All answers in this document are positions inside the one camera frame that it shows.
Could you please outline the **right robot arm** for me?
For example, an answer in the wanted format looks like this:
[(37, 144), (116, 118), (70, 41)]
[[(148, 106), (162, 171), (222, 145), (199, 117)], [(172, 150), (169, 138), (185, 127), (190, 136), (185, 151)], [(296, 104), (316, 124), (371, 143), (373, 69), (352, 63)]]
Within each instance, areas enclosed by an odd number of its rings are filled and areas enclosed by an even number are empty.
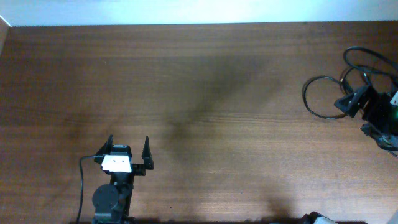
[(323, 119), (340, 119), (346, 116), (354, 118), (361, 110), (361, 119), (365, 123), (360, 130), (373, 139), (376, 145), (397, 157), (397, 92), (379, 93), (371, 85), (351, 90), (344, 97), (337, 99), (334, 106), (342, 114), (322, 116), (310, 109), (307, 103), (307, 88), (302, 88), (302, 99), (306, 109)]

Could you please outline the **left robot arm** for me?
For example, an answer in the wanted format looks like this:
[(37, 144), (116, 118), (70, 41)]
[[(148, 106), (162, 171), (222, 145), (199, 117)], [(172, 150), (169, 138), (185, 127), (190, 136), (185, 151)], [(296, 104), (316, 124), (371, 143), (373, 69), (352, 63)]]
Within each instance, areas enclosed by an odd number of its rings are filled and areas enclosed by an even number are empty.
[(93, 223), (136, 222), (135, 218), (129, 215), (134, 178), (145, 176), (147, 170), (154, 168), (148, 137), (145, 139), (141, 157), (141, 163), (132, 163), (131, 147), (114, 144), (112, 135), (97, 151), (94, 161), (110, 176), (110, 181), (99, 186), (93, 193)]

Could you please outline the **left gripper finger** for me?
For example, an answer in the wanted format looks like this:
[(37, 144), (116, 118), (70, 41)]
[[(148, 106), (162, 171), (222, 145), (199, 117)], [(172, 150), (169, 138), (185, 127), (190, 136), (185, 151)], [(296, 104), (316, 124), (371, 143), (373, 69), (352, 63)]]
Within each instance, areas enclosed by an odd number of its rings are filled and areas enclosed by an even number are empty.
[(114, 136), (111, 134), (104, 145), (97, 151), (96, 156), (103, 156), (109, 154), (113, 148)]
[(142, 150), (142, 160), (144, 161), (144, 167), (147, 170), (154, 169), (154, 161), (150, 151), (149, 137), (146, 136), (144, 147)]

